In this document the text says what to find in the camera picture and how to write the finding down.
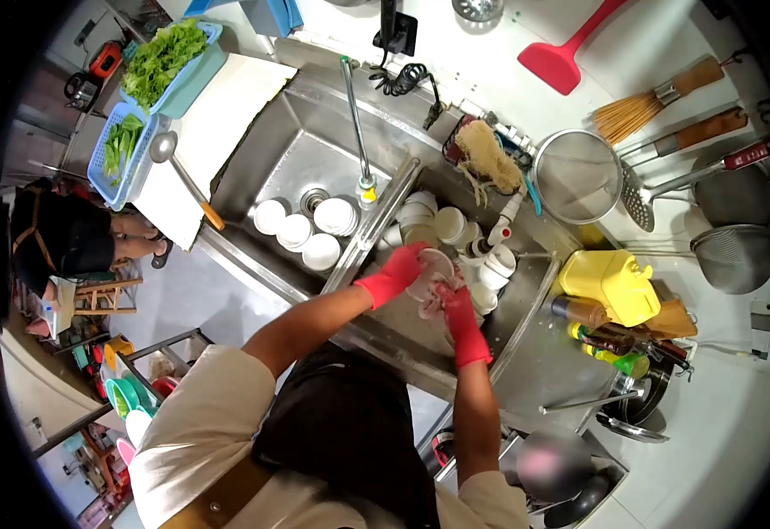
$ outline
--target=sandal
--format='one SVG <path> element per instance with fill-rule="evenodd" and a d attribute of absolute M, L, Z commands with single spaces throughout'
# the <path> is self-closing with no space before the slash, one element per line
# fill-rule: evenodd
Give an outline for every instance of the sandal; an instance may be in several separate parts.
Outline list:
<path fill-rule="evenodd" d="M 159 269 L 164 268 L 166 264 L 168 264 L 168 256 L 171 253 L 171 250 L 173 250 L 173 241 L 169 238 L 162 236 L 161 240 L 167 240 L 168 241 L 168 249 L 165 250 L 165 253 L 161 254 L 160 256 L 153 254 L 153 261 L 150 263 L 153 268 Z"/>

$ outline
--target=leafy vegetables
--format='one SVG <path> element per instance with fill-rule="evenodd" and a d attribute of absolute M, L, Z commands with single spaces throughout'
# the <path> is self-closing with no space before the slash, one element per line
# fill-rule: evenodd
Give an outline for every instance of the leafy vegetables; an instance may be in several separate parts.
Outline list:
<path fill-rule="evenodd" d="M 123 76 L 123 91 L 149 113 L 179 70 L 206 48 L 206 34 L 194 19 L 159 28 L 135 52 Z"/>
<path fill-rule="evenodd" d="M 144 124 L 134 114 L 128 114 L 122 123 L 115 123 L 109 129 L 109 137 L 103 144 L 103 174 L 105 176 L 119 175 L 121 158 L 126 164 L 132 156 L 135 144 L 141 137 Z M 111 186 L 120 183 L 120 177 L 112 181 Z"/>

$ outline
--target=beige shirt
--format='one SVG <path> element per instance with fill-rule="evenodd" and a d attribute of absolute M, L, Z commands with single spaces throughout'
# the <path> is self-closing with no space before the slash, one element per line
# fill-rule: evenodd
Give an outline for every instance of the beige shirt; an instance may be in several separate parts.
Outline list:
<path fill-rule="evenodd" d="M 146 529 L 167 521 L 250 453 L 275 387 L 273 375 L 255 357 L 228 346 L 206 349 L 159 408 L 129 467 Z M 375 478 L 375 464 L 359 471 Z M 472 476 L 458 497 L 440 485 L 436 495 L 442 529 L 529 526 L 525 494 L 498 471 Z M 397 529 L 403 524 L 370 502 L 329 495 L 324 481 L 279 471 L 229 526 Z"/>

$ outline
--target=stainless steel sink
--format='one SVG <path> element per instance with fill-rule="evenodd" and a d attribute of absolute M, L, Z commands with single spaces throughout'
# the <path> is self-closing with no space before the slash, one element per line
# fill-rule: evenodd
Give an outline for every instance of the stainless steel sink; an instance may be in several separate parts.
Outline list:
<path fill-rule="evenodd" d="M 301 71 L 254 121 L 225 172 L 212 183 L 211 204 L 227 227 L 223 232 L 204 227 L 198 245 L 243 282 L 289 304 L 350 284 L 368 268 L 376 258 L 376 242 L 413 190 L 429 190 L 441 206 L 459 207 L 485 233 L 508 200 L 491 193 L 488 207 L 476 206 L 471 185 L 443 159 L 442 142 L 458 114 L 445 113 L 428 134 L 419 126 L 427 106 L 419 104 L 412 94 L 380 97 L 366 85 L 363 72 L 356 73 L 355 82 L 379 199 L 375 209 L 359 210 L 359 227 L 352 237 L 342 240 L 344 254 L 334 270 L 307 270 L 299 254 L 260 234 L 252 217 L 254 207 L 266 199 L 283 201 L 292 212 L 306 212 L 306 199 L 315 189 L 356 203 L 359 162 L 337 64 L 331 76 Z M 556 251 L 564 259 L 577 248 L 568 232 L 554 221 L 548 224 L 546 217 L 535 217 L 529 208 L 526 203 L 521 207 L 513 225 L 514 235 L 507 243 L 515 253 Z M 482 326 L 495 358 L 492 379 L 519 353 L 520 340 L 558 269 L 559 259 L 520 259 L 497 310 Z M 357 318 L 333 341 L 374 354 L 398 368 L 408 383 L 452 400 L 455 370 L 452 358 L 441 346 L 441 329 L 433 332 L 417 318 L 414 302 L 397 301 L 380 311 Z"/>

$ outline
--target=shorts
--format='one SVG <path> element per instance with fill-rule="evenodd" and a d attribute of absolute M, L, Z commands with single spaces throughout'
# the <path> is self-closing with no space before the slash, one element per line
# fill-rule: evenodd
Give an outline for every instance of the shorts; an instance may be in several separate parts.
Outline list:
<path fill-rule="evenodd" d="M 115 259 L 115 238 L 109 233 L 112 215 L 105 209 L 86 203 L 88 208 L 71 227 L 68 248 L 62 260 L 62 274 L 68 277 L 106 272 Z"/>

